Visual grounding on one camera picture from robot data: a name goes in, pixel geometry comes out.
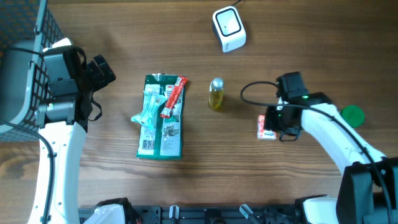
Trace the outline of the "mint green sachet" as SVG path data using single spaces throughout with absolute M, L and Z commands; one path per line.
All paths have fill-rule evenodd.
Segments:
M 167 97 L 151 91 L 144 91 L 144 102 L 142 111 L 131 118 L 132 122 L 138 123 L 147 129 L 155 129 L 158 110 L 167 101 Z

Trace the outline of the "green lid jar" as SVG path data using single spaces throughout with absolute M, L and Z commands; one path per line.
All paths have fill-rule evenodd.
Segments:
M 360 127 L 365 121 L 364 111 L 356 105 L 344 107 L 340 115 L 352 128 Z

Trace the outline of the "yellow Vim liquid bottle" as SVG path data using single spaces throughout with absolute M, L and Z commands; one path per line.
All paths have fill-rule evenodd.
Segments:
M 212 80 L 209 87 L 209 106 L 213 110 L 220 110 L 224 98 L 224 80 L 216 77 Z

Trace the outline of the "red Nescafe stick sachet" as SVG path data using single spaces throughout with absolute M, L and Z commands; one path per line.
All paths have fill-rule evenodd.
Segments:
M 161 118 L 170 118 L 170 115 L 172 113 L 172 109 L 174 108 L 174 105 L 176 104 L 185 84 L 187 83 L 188 78 L 185 76 L 178 76 L 177 81 L 172 87 L 172 91 L 170 96 L 167 98 L 167 102 L 160 114 Z

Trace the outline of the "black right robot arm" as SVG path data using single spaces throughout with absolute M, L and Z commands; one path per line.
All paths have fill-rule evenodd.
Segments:
M 276 85 L 279 102 L 267 109 L 265 128 L 281 141 L 309 133 L 343 176 L 336 198 L 301 200 L 303 223 L 397 223 L 397 159 L 368 144 L 324 93 L 309 93 L 299 72 L 280 76 Z

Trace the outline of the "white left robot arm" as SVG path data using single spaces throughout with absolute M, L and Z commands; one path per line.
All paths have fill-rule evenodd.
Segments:
M 90 114 L 99 106 L 94 92 L 115 81 L 104 57 L 86 61 L 74 45 L 44 49 L 50 96 L 36 114 L 40 159 L 34 204 L 29 223 L 79 223 L 78 179 L 80 157 Z

